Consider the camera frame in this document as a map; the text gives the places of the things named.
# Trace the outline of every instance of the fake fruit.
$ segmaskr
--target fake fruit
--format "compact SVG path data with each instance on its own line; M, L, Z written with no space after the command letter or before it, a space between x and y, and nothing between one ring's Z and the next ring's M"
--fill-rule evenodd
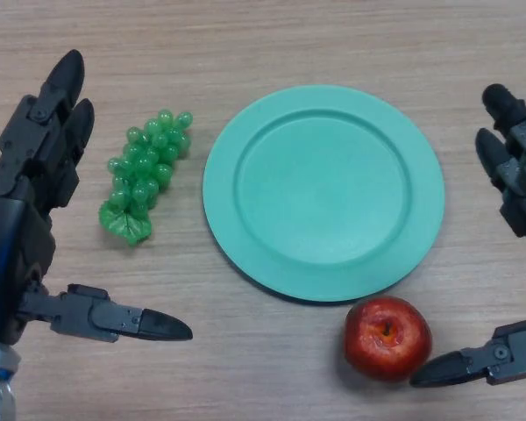
M360 373L401 382L429 358L429 326L401 298L378 296L351 308L345 322L345 358Z

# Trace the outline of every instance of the apple stem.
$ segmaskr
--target apple stem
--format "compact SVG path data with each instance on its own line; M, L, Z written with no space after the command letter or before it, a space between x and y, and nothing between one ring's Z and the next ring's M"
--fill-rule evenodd
M389 336L391 328L392 328L392 324L389 323L389 322L386 322L386 326L384 328L384 332L382 332L384 334L384 336Z

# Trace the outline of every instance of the wooden table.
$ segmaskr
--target wooden table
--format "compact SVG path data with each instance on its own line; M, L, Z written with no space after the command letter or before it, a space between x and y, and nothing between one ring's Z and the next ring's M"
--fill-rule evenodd
M435 355L526 319L526 239L501 219L473 146L491 124L489 83L526 98L526 0L0 0L0 132L70 48L85 57L96 127L80 187L53 212L46 285L106 288L183 318L195 339L112 345L31 324L16 347L20 420L526 420L526 381L415 390L360 379L340 360L348 306L254 288L217 250L201 200L215 138L251 101L304 83L371 92L421 127L447 186L435 247L390 293L429 320ZM97 223L105 162L127 127L164 107L194 113L193 146L152 213L155 235L130 250Z

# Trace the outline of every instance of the grape leaf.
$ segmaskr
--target grape leaf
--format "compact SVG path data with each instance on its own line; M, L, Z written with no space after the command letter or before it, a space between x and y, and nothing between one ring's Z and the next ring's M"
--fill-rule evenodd
M130 246L146 239L152 234L152 223L148 216L135 218L130 212L118 210L105 202L99 209L99 222L107 231L125 238Z

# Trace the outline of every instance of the green grapes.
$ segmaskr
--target green grapes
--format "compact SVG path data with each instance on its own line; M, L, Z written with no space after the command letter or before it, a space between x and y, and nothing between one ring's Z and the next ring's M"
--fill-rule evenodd
M126 131L123 154L107 163L113 190L99 211L105 229L125 237L129 244L150 235L148 210L169 186L176 160L187 154L191 141L184 131L192 121L190 112L174 118L171 111L162 110L157 118L146 121L143 130ZM129 217L136 222L131 224Z

